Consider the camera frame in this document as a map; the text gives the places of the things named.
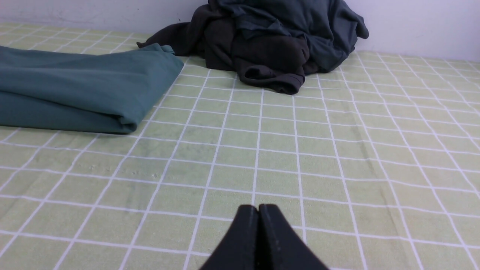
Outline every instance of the bed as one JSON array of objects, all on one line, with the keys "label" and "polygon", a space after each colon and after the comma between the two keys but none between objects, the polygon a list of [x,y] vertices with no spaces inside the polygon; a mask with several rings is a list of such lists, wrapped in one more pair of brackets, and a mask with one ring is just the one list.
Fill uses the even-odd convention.
[{"label": "bed", "polygon": [[[18,49],[147,37],[0,24]],[[262,203],[331,269],[479,268],[480,63],[354,52],[288,96],[182,60],[132,134],[0,127],[0,269],[196,270]]]}]

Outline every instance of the wall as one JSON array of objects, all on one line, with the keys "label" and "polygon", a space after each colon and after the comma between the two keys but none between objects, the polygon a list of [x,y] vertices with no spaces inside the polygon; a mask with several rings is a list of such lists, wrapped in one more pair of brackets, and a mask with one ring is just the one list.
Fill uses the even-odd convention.
[{"label": "wall", "polygon": [[[346,0],[370,38],[357,49],[480,61],[480,0]],[[0,0],[0,21],[154,33],[206,0]]]}]

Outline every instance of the pile of clothes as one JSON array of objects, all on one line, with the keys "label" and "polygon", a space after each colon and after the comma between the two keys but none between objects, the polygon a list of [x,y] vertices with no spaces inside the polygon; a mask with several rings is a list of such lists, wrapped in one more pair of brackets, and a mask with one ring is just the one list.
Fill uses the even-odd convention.
[{"label": "pile of clothes", "polygon": [[160,30],[145,43],[177,56],[205,58],[207,68],[236,71],[246,84],[296,94],[305,75],[327,73],[368,38],[363,18],[343,0],[209,0],[189,23]]}]

